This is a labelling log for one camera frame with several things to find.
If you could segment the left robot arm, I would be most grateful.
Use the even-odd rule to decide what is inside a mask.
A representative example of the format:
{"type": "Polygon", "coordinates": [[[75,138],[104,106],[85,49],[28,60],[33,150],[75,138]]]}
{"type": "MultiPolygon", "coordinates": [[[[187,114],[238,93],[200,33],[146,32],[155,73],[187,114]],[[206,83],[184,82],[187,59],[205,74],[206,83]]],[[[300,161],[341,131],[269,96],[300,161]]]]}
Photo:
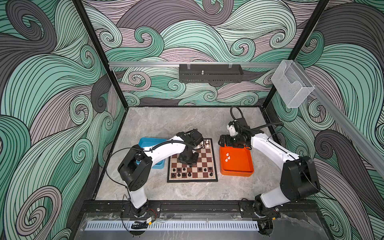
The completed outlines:
{"type": "Polygon", "coordinates": [[[197,163],[199,157],[197,147],[203,141],[203,135],[197,129],[192,129],[188,132],[179,132],[171,139],[154,146],[131,147],[120,163],[118,172],[128,188],[132,206],[140,209],[147,204],[144,185],[153,166],[173,155],[178,155],[181,163],[193,165],[197,163]]]}

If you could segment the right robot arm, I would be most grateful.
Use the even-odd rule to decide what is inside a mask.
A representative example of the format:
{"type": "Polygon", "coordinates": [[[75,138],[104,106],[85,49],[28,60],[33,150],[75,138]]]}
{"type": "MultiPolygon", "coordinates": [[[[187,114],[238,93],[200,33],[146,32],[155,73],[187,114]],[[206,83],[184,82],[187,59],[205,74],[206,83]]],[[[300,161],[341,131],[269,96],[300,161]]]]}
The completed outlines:
{"type": "Polygon", "coordinates": [[[267,136],[263,128],[265,124],[251,128],[243,112],[238,107],[231,107],[233,120],[228,123],[228,135],[219,138],[220,150],[225,151],[225,161],[232,159],[234,151],[258,150],[268,157],[281,171],[280,185],[275,189],[256,196],[255,201],[266,209],[296,202],[317,194],[321,190],[315,162],[308,156],[299,156],[267,136]]]}

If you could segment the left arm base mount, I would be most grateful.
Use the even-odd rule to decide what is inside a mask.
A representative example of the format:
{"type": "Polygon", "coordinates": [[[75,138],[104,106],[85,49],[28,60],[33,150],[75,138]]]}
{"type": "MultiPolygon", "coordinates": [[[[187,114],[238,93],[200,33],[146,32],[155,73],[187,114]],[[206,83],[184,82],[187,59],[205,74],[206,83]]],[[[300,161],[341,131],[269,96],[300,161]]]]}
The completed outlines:
{"type": "Polygon", "coordinates": [[[143,206],[136,209],[130,201],[123,201],[121,214],[123,218],[143,219],[160,216],[161,202],[147,201],[143,206]]]}

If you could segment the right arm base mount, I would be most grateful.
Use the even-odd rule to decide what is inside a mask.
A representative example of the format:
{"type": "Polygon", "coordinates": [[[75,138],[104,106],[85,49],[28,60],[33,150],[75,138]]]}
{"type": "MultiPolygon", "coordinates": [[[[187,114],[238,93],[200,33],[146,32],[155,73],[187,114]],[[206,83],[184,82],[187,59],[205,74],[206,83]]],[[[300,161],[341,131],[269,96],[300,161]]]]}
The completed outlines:
{"type": "Polygon", "coordinates": [[[256,218],[275,220],[281,217],[279,211],[274,208],[266,208],[261,202],[242,199],[239,209],[243,218],[256,218]]]}

